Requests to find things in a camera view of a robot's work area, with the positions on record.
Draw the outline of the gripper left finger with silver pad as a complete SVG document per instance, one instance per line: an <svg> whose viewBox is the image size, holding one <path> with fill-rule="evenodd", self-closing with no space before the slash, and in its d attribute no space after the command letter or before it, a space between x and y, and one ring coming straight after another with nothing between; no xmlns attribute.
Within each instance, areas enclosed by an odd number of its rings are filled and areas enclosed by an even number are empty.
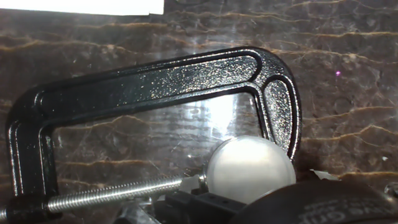
<svg viewBox="0 0 398 224"><path fill-rule="evenodd" d="M119 211L114 224L225 224L245 206L212 193L175 192L155 202L127 204Z"/></svg>

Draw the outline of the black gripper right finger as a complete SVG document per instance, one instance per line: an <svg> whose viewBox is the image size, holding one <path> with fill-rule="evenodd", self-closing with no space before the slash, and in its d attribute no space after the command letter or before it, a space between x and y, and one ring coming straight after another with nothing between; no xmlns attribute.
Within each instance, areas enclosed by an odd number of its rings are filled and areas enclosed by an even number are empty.
<svg viewBox="0 0 398 224"><path fill-rule="evenodd" d="M398 198L398 182L390 182L384 188L384 193Z"/></svg>

